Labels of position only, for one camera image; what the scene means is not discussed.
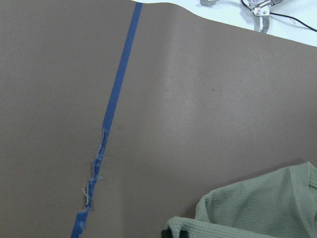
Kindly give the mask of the olive green long-sleeve shirt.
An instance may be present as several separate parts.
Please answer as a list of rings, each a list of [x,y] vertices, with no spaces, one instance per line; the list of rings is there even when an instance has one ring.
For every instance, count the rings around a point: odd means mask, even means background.
[[[317,170],[309,162],[217,188],[193,219],[173,217],[163,238],[314,238]]]

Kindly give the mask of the metal clamp bracket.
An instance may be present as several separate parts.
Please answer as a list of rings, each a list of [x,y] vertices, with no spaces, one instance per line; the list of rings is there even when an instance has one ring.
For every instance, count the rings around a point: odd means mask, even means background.
[[[205,19],[266,33],[272,9],[281,3],[282,0],[200,0],[198,8]]]

